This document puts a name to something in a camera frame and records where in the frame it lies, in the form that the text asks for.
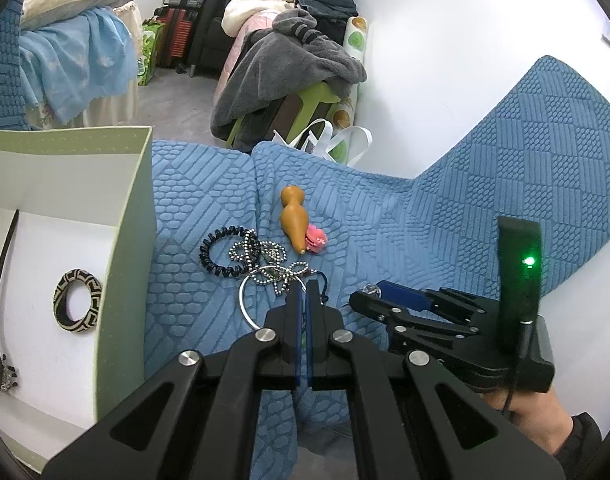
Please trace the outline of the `right hand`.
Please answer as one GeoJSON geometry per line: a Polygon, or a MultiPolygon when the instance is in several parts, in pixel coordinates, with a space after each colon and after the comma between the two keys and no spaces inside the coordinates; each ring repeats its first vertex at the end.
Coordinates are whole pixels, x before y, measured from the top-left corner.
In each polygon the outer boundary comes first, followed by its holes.
{"type": "Polygon", "coordinates": [[[547,392],[515,391],[508,406],[518,430],[551,455],[560,452],[567,441],[576,445],[584,433],[582,426],[565,411],[555,388],[547,392]]]}

